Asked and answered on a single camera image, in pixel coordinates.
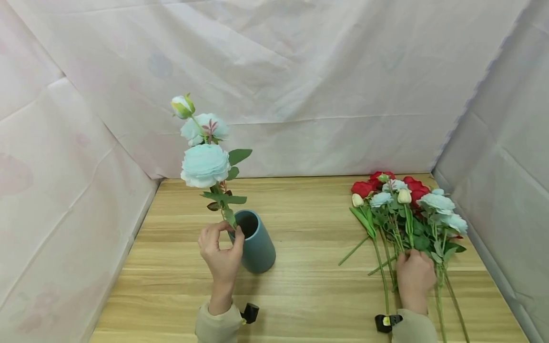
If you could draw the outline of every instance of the vase opening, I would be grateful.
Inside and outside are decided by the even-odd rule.
[[[240,225],[245,238],[250,238],[259,228],[259,220],[253,212],[239,212],[236,214],[237,224]]]

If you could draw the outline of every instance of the wooden table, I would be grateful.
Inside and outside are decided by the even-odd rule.
[[[430,175],[415,175],[435,186]],[[380,274],[348,207],[349,189],[363,177],[236,179],[229,186],[261,216],[277,250],[270,271],[239,272],[234,299],[260,306],[257,322],[240,330],[240,343],[388,342],[373,317],[384,309]],[[198,307],[209,298],[211,277],[198,251],[199,231],[221,220],[201,190],[180,180],[162,182],[126,264],[103,310],[92,343],[191,343]],[[222,235],[223,245],[230,243]],[[450,262],[450,276],[471,342],[527,342],[469,240]],[[448,340],[465,342],[448,293],[443,293]],[[395,299],[391,305],[396,309]],[[438,322],[435,301],[430,317]]]

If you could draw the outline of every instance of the blue vase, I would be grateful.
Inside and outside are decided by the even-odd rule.
[[[237,224],[247,238],[244,239],[242,265],[254,274],[268,271],[275,263],[275,246],[269,233],[254,211],[241,210],[234,214]],[[234,243],[234,234],[229,232],[229,238]]]

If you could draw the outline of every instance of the black clip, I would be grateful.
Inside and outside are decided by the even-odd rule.
[[[246,321],[246,324],[251,324],[255,322],[258,314],[259,314],[259,307],[257,307],[252,303],[247,303],[246,308],[244,309],[244,312],[240,313],[240,315],[242,316],[242,319]]]
[[[375,318],[375,322],[378,332],[388,334],[393,330],[394,325],[402,322],[402,316],[400,314],[394,314],[392,316],[378,314]]]

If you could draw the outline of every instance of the sleeve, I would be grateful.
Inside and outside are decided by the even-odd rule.
[[[393,327],[393,343],[437,343],[435,326],[422,314],[409,310],[397,311],[402,322]]]
[[[231,308],[218,316],[208,312],[207,302],[198,310],[197,323],[194,329],[198,343],[236,343],[237,331],[242,325],[240,311],[233,304]]]

